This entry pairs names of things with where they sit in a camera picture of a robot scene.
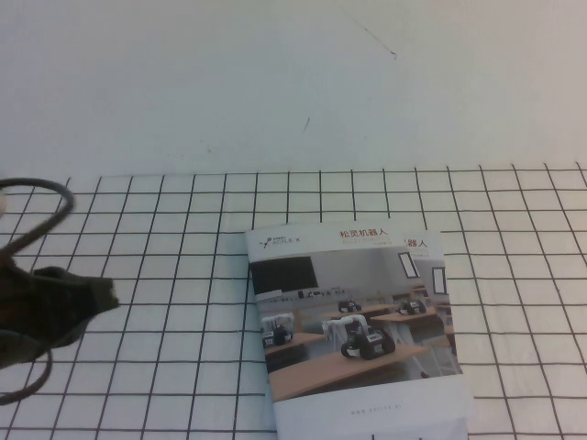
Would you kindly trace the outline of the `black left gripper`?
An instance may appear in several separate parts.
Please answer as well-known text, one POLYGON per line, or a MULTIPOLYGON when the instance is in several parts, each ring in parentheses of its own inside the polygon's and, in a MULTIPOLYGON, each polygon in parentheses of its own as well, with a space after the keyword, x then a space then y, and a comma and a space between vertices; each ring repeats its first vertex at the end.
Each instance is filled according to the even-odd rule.
POLYGON ((119 306, 114 282, 58 267, 27 272, 1 257, 1 368, 32 362, 78 341, 92 317, 119 306), (47 306, 58 316, 43 312, 47 306), (67 320, 61 317, 85 317, 67 320), (50 341, 44 331, 50 323, 50 341))

